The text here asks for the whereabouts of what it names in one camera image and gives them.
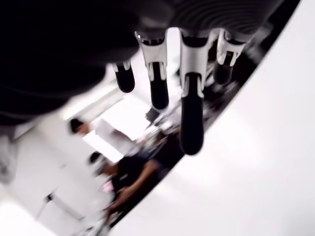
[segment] person's arm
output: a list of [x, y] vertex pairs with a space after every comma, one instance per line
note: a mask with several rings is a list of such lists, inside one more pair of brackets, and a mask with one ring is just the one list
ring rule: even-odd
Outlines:
[[119, 196], [117, 200], [107, 209], [105, 224], [108, 224], [111, 215], [117, 211], [117, 209], [125, 203], [141, 186], [147, 181], [147, 179], [158, 169], [158, 164], [154, 160], [148, 161], [139, 176], [139, 178], [129, 187], [124, 187], [118, 191]]
[[131, 188], [134, 192], [137, 191], [144, 182], [158, 169], [158, 164], [154, 160], [148, 161], [139, 176], [139, 178], [131, 185], [129, 188]]

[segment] robotic finger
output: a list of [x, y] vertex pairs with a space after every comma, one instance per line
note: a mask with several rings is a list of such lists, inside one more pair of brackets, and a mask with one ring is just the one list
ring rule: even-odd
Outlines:
[[169, 103], [166, 81], [166, 31], [138, 32], [137, 35], [149, 74], [152, 105], [158, 110], [163, 110]]

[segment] dark shirt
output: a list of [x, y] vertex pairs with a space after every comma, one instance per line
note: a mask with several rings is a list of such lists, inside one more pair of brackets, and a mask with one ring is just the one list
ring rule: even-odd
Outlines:
[[184, 153], [180, 147], [178, 134], [170, 134], [165, 145], [153, 158], [164, 168], [172, 169], [183, 156]]
[[139, 178], [146, 163], [147, 160], [137, 154], [123, 157], [117, 163], [117, 175], [112, 177], [114, 191], [117, 192], [123, 187], [131, 186]]

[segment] white wall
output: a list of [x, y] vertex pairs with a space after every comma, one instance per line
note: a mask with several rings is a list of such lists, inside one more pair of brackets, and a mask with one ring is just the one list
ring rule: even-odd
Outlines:
[[[60, 199], [85, 216], [91, 213], [91, 201], [102, 198], [104, 206], [110, 201], [111, 196], [100, 194], [99, 187], [88, 168], [84, 170], [83, 165], [50, 145], [36, 129], [18, 141], [16, 179], [8, 189], [32, 216], [38, 213], [44, 197], [53, 190]], [[77, 221], [54, 203], [47, 205], [39, 222], [59, 236], [68, 236], [81, 229]]]

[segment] white surface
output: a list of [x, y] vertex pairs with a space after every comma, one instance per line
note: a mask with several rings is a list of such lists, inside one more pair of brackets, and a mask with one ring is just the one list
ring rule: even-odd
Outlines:
[[[91, 213], [92, 201], [101, 199], [103, 206], [111, 201], [110, 194], [98, 192], [101, 185], [93, 178], [87, 165], [80, 164], [79, 157], [76, 160], [63, 153], [36, 129], [22, 136], [17, 146], [19, 162], [16, 179], [7, 190], [32, 217], [38, 214], [45, 196], [52, 191], [82, 216]], [[39, 223], [58, 236], [69, 236], [81, 229], [79, 222], [54, 203], [46, 206]]]
[[251, 80], [110, 236], [315, 235], [315, 1], [302, 0]]
[[0, 186], [0, 231], [4, 236], [56, 236], [35, 222], [3, 186]]

